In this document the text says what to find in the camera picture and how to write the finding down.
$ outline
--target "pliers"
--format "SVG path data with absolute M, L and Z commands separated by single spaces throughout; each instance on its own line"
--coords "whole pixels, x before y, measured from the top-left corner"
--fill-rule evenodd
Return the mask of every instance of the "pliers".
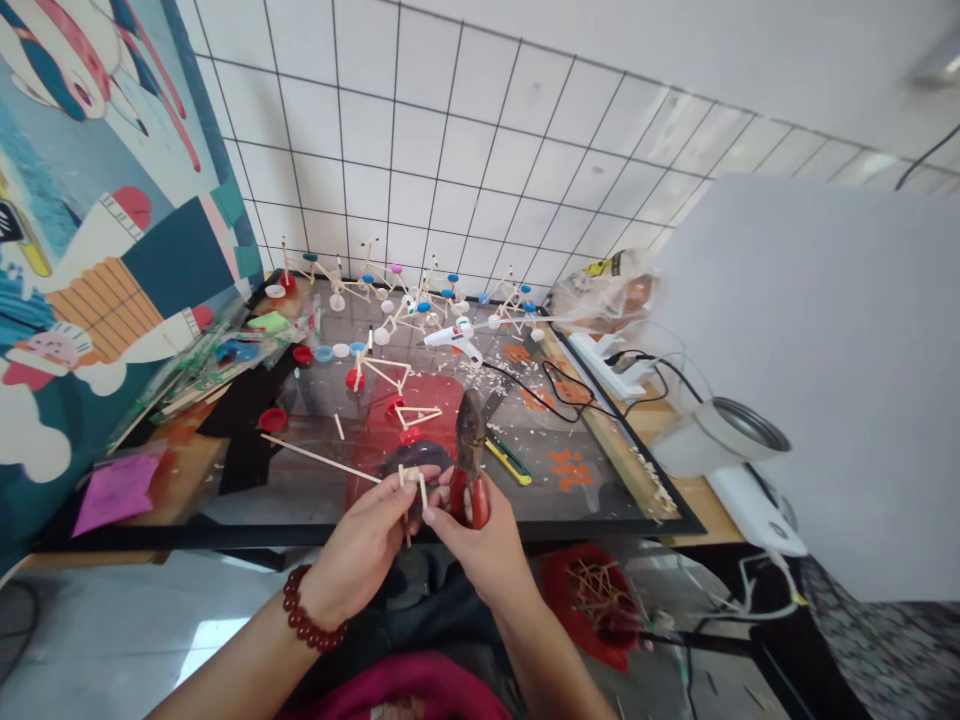
M 486 439 L 480 393 L 467 388 L 457 411 L 457 464 L 450 481 L 450 514 L 475 530 L 490 519 L 490 501 L 480 471 Z

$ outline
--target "left hand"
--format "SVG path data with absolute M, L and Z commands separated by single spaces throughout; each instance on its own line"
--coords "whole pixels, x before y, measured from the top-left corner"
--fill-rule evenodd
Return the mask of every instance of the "left hand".
M 404 486 L 398 473 L 361 495 L 337 523 L 317 561 L 300 583 L 300 603 L 323 630 L 334 630 L 367 606 L 383 584 L 404 539 L 403 514 L 416 500 L 417 471 L 430 480 L 436 465 L 406 468 Z M 449 484 L 450 472 L 440 482 Z M 410 534 L 420 530 L 420 518 L 408 520 Z

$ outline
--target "white tile wall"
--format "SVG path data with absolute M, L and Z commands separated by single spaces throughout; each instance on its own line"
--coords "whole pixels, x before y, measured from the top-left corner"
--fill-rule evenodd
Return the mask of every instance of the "white tile wall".
M 390 0 L 177 0 L 271 269 L 288 247 L 542 299 L 656 251 L 725 173 L 889 190 L 908 162 Z M 924 166 L 904 190 L 960 192 Z

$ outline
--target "pink paper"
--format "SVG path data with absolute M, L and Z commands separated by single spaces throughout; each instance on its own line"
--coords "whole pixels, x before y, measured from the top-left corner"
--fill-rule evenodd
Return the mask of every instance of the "pink paper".
M 153 510 L 147 491 L 159 464 L 152 455 L 131 455 L 96 470 L 72 537 Z

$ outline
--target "forearm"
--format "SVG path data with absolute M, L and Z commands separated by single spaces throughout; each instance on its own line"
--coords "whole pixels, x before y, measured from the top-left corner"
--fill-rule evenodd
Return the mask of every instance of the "forearm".
M 534 718 L 616 718 L 553 611 L 533 589 L 493 610 Z
M 267 720 L 276 715 L 319 658 L 297 640 L 282 603 L 282 595 L 271 598 L 148 720 Z

